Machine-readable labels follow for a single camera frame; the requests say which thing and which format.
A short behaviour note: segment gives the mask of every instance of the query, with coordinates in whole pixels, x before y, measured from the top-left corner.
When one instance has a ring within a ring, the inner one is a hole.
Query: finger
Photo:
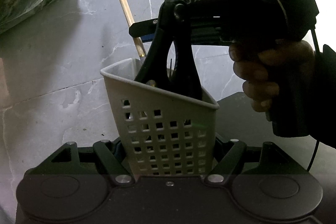
[[[266,112],[271,108],[272,99],[264,100],[264,101],[255,101],[251,102],[251,106],[256,112]]]
[[[275,49],[266,50],[258,54],[262,63],[278,66],[289,62],[304,63],[314,59],[314,51],[307,41],[282,41]]]
[[[241,61],[243,59],[243,49],[238,43],[233,43],[229,47],[229,56],[233,61]]]
[[[254,80],[267,80],[268,72],[262,64],[258,64],[250,61],[240,61],[233,64],[234,73],[249,81]]]
[[[247,97],[263,101],[279,95],[279,85],[274,82],[251,82],[243,83],[243,91]]]

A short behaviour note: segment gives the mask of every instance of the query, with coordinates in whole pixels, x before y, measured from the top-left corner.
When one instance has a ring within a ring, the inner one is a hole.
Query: scissors
[[[172,42],[176,55],[169,78],[167,57]],[[160,7],[152,45],[135,81],[201,100],[202,88],[191,45],[187,0],[165,0]]]

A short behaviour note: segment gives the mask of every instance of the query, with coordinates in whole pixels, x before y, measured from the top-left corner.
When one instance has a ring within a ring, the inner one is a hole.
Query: wooden chopstick
[[[119,0],[119,1],[120,1],[120,4],[121,4],[121,7],[123,9],[123,12],[124,12],[124,15],[125,15],[125,18],[126,18],[126,21],[127,21],[127,25],[128,25],[128,27],[130,27],[134,23],[134,19],[133,19],[131,10],[129,8],[129,5],[127,3],[127,0]],[[143,63],[144,59],[146,58],[146,50],[143,46],[141,38],[140,37],[133,38],[133,41],[134,41],[134,45],[136,47],[136,50],[139,54],[140,60]]]

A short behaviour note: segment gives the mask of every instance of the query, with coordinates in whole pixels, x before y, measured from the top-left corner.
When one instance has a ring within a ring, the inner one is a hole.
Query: white marble surface
[[[156,17],[162,1],[128,0],[135,21]],[[227,48],[193,51],[216,100],[241,90]],[[66,141],[118,136],[100,69],[136,56],[119,0],[58,0],[0,35],[0,208],[10,223],[27,169]]]

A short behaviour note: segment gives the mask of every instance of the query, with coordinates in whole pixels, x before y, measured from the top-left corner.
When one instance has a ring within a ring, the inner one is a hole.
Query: black round pad
[[[273,198],[290,198],[299,191],[298,183],[285,176],[271,176],[259,182],[260,189]]]
[[[91,212],[105,200],[107,191],[101,175],[27,175],[16,197],[26,213],[54,221]]]
[[[311,175],[238,175],[232,183],[239,205],[258,217],[278,221],[310,214],[322,193]]]

